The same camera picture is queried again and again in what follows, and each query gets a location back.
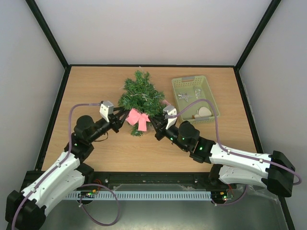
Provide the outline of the pink bow ornament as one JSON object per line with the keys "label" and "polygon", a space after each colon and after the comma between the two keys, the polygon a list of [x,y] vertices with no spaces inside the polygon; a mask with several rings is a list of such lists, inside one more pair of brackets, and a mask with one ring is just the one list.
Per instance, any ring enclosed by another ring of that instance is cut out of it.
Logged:
{"label": "pink bow ornament", "polygon": [[138,110],[132,108],[126,118],[126,121],[134,126],[138,125],[138,131],[146,132],[147,123],[150,122],[150,119],[146,113],[141,113]]}

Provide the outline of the pink paper triangle ornament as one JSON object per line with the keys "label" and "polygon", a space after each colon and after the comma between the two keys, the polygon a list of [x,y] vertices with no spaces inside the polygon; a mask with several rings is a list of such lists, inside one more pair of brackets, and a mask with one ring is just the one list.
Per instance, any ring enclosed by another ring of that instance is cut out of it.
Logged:
{"label": "pink paper triangle ornament", "polygon": [[167,100],[162,100],[161,103],[166,104],[166,105],[170,105],[170,103]]}

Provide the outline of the clear led string lights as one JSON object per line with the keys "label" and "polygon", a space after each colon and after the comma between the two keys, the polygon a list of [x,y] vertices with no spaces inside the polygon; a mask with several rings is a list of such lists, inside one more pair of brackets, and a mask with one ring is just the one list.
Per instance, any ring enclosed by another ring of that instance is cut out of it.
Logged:
{"label": "clear led string lights", "polygon": [[165,95],[162,91],[158,91],[151,82],[151,75],[149,72],[139,66],[140,70],[134,72],[135,79],[129,84],[129,91],[131,96],[139,96],[145,101],[162,100]]}

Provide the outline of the light green plastic basket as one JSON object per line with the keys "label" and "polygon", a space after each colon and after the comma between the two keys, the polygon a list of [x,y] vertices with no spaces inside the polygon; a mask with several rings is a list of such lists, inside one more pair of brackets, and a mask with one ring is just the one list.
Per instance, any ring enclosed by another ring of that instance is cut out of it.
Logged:
{"label": "light green plastic basket", "polygon": [[[188,76],[172,79],[173,93],[176,101],[176,107],[178,112],[182,112],[179,115],[181,122],[189,121],[190,123],[204,123],[214,121],[216,117],[219,117],[219,109],[213,97],[211,88],[205,76]],[[196,97],[194,92],[194,86],[201,89],[201,96]],[[179,99],[179,93],[187,92],[191,97],[189,101]],[[207,107],[210,109],[212,116],[207,118],[196,118],[194,115],[201,107]]]}

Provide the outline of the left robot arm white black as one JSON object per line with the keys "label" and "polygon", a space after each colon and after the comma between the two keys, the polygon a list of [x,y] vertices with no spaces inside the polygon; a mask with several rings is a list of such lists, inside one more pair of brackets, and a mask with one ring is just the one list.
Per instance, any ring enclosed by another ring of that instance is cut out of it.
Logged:
{"label": "left robot arm white black", "polygon": [[82,186],[93,186],[94,169],[84,161],[94,150],[93,142],[109,130],[116,133],[129,111],[113,104],[100,104],[101,119],[88,115],[68,127],[69,142],[58,159],[22,191],[12,191],[6,201],[5,219],[15,230],[38,230],[47,215],[67,194]]}

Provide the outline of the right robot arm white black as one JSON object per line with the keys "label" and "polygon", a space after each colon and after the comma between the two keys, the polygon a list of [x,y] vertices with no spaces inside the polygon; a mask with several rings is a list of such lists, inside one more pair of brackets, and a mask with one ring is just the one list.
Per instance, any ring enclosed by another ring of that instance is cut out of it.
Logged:
{"label": "right robot arm white black", "polygon": [[247,184],[267,188],[277,196],[291,197],[295,168],[280,151],[272,154],[251,153],[223,146],[200,136],[190,122],[176,127],[176,119],[150,118],[157,140],[169,139],[172,144],[198,163],[213,165],[209,182],[213,187],[223,184]]}

